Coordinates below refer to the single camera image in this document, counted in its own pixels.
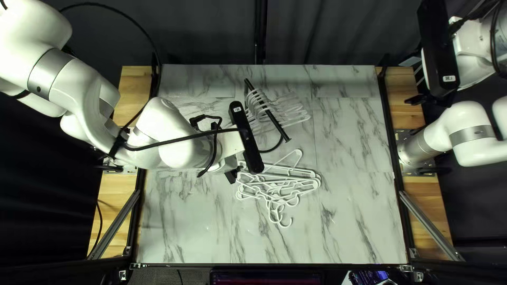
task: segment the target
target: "wooden table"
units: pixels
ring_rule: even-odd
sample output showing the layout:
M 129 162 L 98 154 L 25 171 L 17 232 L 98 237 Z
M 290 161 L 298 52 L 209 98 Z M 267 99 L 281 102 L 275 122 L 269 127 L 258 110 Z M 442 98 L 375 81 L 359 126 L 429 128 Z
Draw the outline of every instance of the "wooden table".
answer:
M 151 83 L 151 67 L 124 66 L 120 79 L 122 95 L 115 108 L 114 121 L 123 126 L 135 115 L 148 100 Z M 415 78 L 411 67 L 390 67 L 386 74 L 386 86 L 391 107 L 394 128 L 414 129 L 423 126 L 424 116 L 421 106 L 404 104 L 404 100 L 417 94 Z M 104 218 L 102 234 L 109 227 L 130 194 L 134 191 L 135 175 L 104 174 L 99 192 L 102 215 Z M 437 177 L 404 177 L 405 190 L 413 197 L 419 207 L 433 221 L 443 235 L 451 242 L 449 225 Z M 127 241 L 130 216 L 121 226 L 103 257 L 120 255 Z M 412 231 L 419 255 L 430 259 L 447 259 L 432 237 L 422 225 L 410 215 Z M 98 213 L 95 215 L 90 249 L 93 246 L 99 228 Z

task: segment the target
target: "pile of hangers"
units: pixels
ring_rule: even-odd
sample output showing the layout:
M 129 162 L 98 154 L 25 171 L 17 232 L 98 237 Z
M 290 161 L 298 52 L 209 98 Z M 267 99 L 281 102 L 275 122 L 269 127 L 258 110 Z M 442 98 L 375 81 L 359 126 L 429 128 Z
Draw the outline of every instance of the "pile of hangers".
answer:
M 292 154 L 298 159 L 293 166 L 280 166 L 279 163 Z M 273 164 L 264 164 L 264 171 L 250 174 L 245 170 L 246 163 L 239 161 L 244 170 L 238 172 L 236 182 L 238 200 L 263 199 L 266 204 L 269 220 L 282 228 L 292 225 L 293 218 L 283 223 L 282 214 L 285 206 L 295 207 L 299 204 L 301 196 L 307 195 L 320 187 L 320 175 L 310 169 L 297 168 L 303 152 L 293 150 Z

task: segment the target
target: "black cable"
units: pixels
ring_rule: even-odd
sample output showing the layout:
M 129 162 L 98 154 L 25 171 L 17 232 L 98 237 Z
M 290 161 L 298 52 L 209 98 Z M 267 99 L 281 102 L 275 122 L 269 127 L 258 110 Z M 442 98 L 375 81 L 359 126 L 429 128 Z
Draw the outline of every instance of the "black cable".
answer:
M 108 171 L 108 170 L 116 171 L 116 172 L 123 171 L 123 166 L 120 166 L 120 165 L 95 165 L 93 168 L 99 168 L 104 171 Z
M 455 33 L 458 32 L 459 29 L 467 22 L 468 20 L 476 20 L 483 16 L 484 12 L 487 12 L 493 8 L 499 0 L 486 0 L 479 6 L 477 9 L 468 13 L 462 19 L 452 23 L 449 25 L 449 37 L 451 38 Z
M 100 227 L 98 228 L 97 239 L 95 240 L 95 244 L 93 245 L 92 249 L 90 250 L 90 254 L 97 247 L 98 240 L 100 239 L 100 234 L 102 233 L 102 222 L 103 222 L 103 220 L 102 220 L 102 212 L 100 211 L 100 207 L 98 206 L 98 202 L 95 202 L 95 204 L 97 205 L 98 216 L 100 218 Z
M 498 6 L 496 7 L 493 13 L 493 19 L 491 20 L 491 28 L 489 30 L 489 45 L 491 49 L 491 62 L 493 63 L 493 68 L 496 73 L 502 78 L 505 78 L 505 73 L 500 70 L 498 67 L 498 61 L 496 59 L 496 42 L 495 42 L 495 33 L 496 33 L 496 22 L 498 20 L 498 14 L 500 13 L 500 9 L 503 6 L 504 0 L 500 0 Z
M 176 269 L 176 272 L 178 272 L 178 275 L 179 275 L 179 281 L 182 283 L 183 285 L 183 278 L 182 278 L 182 274 L 179 272 L 179 269 Z
M 280 136 L 280 140 L 278 141 L 278 143 L 274 147 L 272 147 L 268 150 L 265 150 L 265 151 L 259 150 L 259 153 L 270 153 L 270 152 L 276 150 L 282 144 L 282 142 L 283 142 L 283 136 Z
M 62 9 L 60 9 L 60 13 L 63 13 L 69 9 L 72 9 L 72 8 L 76 8 L 76 7 L 82 7 L 82 6 L 95 6 L 95 7 L 101 7 L 101 8 L 104 8 L 104 9 L 107 9 L 107 10 L 110 10 L 110 11 L 113 11 L 123 17 L 125 17 L 126 19 L 128 19 L 130 22 L 132 22 L 136 27 L 139 28 L 139 30 L 146 36 L 146 38 L 148 39 L 148 41 L 150 42 L 151 46 L 152 46 L 152 49 L 153 49 L 153 52 L 155 54 L 155 57 L 156 57 L 156 60 L 157 60 L 157 66 L 159 68 L 158 70 L 158 80 L 157 80 L 157 87 L 153 90 L 155 93 L 158 92 L 159 88 L 160 88 L 160 77 L 161 77 L 161 72 L 162 72 L 162 63 L 160 61 L 160 56 L 157 52 L 157 48 L 155 47 L 155 43 L 153 42 L 152 38 L 150 37 L 150 35 L 148 34 L 148 32 L 146 32 L 146 30 L 136 21 L 134 20 L 132 17 L 130 17 L 129 15 L 123 13 L 122 11 L 116 9 L 116 8 L 113 8 L 113 7 L 110 7 L 110 6 L 107 6 L 107 5 L 104 5 L 104 4 L 100 4 L 100 3 L 95 3 L 95 2 L 84 2 L 84 3 L 78 3 L 78 4 L 73 4 L 73 5 L 70 5 L 70 6 L 67 6 L 67 7 L 64 7 Z M 128 126 L 130 124 L 132 124 L 132 122 L 134 122 L 135 119 L 137 119 L 137 117 L 139 117 L 139 115 L 141 114 L 142 110 L 144 110 L 144 107 L 146 106 L 146 104 L 148 104 L 148 102 L 146 102 L 144 104 L 144 106 L 141 108 L 141 110 L 139 110 L 139 112 L 137 112 L 137 114 L 132 118 L 130 119 L 130 121 L 128 121 L 127 124 L 125 124 L 125 126 L 123 126 L 121 129 L 120 129 L 120 132 L 118 133 L 118 137 L 121 136 L 122 132 L 124 132 Z
M 246 131 L 246 130 L 244 130 L 244 129 L 237 129 L 237 128 L 222 129 L 222 130 L 211 130 L 211 131 L 205 131 L 205 132 L 201 132 L 201 133 L 196 133 L 196 134 L 189 135 L 189 136 L 184 136 L 184 137 L 179 137 L 179 138 L 175 138 L 175 139 L 160 141 L 160 142 L 156 142 L 156 143 L 151 144 L 151 145 L 137 147 L 137 148 L 132 148 L 132 147 L 129 147 L 129 146 L 123 146 L 123 147 L 126 150 L 128 150 L 128 151 L 138 152 L 138 151 L 143 151 L 143 150 L 147 150 L 147 149 L 154 148 L 154 147 L 159 147 L 159 146 L 163 146 L 163 145 L 178 143 L 180 141 L 189 140 L 189 139 L 198 138 L 198 137 L 203 137 L 203 136 L 208 136 L 208 135 L 212 135 L 212 134 L 219 134 L 219 133 L 224 133 L 224 132 L 240 132 L 240 131 Z
M 222 118 L 219 117 L 219 116 L 208 116 L 208 115 L 205 115 L 206 118 L 210 118 L 210 119 L 215 119 L 215 120 L 218 120 L 218 124 L 216 125 L 216 131 L 220 130 L 220 125 L 222 124 Z M 208 165 L 206 166 L 206 168 L 204 168 L 203 170 L 201 170 L 198 174 L 197 174 L 197 178 L 203 176 L 207 171 L 208 169 L 213 165 L 213 162 L 215 161 L 215 158 L 216 158 L 216 137 L 217 137 L 218 133 L 215 133 L 213 135 L 213 154 L 211 155 L 211 160 L 209 161 Z

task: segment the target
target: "white robotic arm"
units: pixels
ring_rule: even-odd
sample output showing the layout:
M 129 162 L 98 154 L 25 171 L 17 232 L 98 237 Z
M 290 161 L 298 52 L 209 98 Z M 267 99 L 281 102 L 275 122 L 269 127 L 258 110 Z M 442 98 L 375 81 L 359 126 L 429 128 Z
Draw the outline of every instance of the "white robotic arm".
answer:
M 495 121 L 502 138 L 507 138 L 507 96 L 493 104 Z M 478 166 L 507 160 L 507 141 L 498 141 L 484 108 L 477 102 L 452 105 L 415 136 L 398 145 L 402 163 L 422 167 L 423 163 L 453 149 L 461 166 Z
M 5 0 L 5 4 L 7 9 L 0 8 L 0 91 L 13 96 L 28 90 L 20 101 L 52 117 L 63 115 L 63 131 L 105 153 L 111 151 L 118 135 L 135 150 L 198 133 L 173 104 L 153 98 L 133 132 L 119 134 L 120 128 L 109 118 L 120 98 L 118 90 L 96 70 L 60 51 L 71 35 L 69 22 L 38 0 Z M 141 151 L 121 147 L 114 163 L 145 169 L 204 168 L 213 157 L 210 137 Z M 235 154 L 244 151 L 242 135 L 225 132 L 217 138 L 210 171 L 236 168 Z

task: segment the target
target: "marble surface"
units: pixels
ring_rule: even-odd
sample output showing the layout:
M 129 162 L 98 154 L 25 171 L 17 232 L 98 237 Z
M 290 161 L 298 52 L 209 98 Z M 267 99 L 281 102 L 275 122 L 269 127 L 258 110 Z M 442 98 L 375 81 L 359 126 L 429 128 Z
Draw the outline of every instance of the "marble surface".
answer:
M 212 74 L 227 70 L 230 86 L 220 89 L 233 88 L 233 97 L 218 97 L 216 92 L 197 97 L 182 92 L 175 96 L 175 91 L 167 89 L 161 89 L 159 95 L 170 99 L 186 118 L 219 115 L 227 123 L 229 103 L 244 99 L 245 77 L 271 100 L 296 92 L 312 119 L 288 127 L 286 132 L 292 140 L 262 157 L 265 162 L 275 162 L 301 149 L 304 155 L 299 166 L 321 173 L 322 186 L 302 198 L 297 207 L 286 209 L 287 217 L 294 218 L 294 222 L 289 228 L 279 228 L 269 222 L 263 203 L 235 199 L 237 186 L 230 185 L 221 174 L 207 173 L 197 179 L 197 171 L 151 170 L 138 262 L 406 262 L 372 66 L 206 68 L 214 69 Z M 357 87 L 360 80 L 365 81 L 362 89 Z M 260 149 L 271 148 L 278 139 L 276 131 L 256 136 Z M 286 165 L 293 162 L 289 158 Z
M 370 65 L 307 65 L 313 97 L 379 98 L 375 67 Z
M 162 67 L 160 90 L 168 97 L 234 97 L 234 80 L 227 65 Z

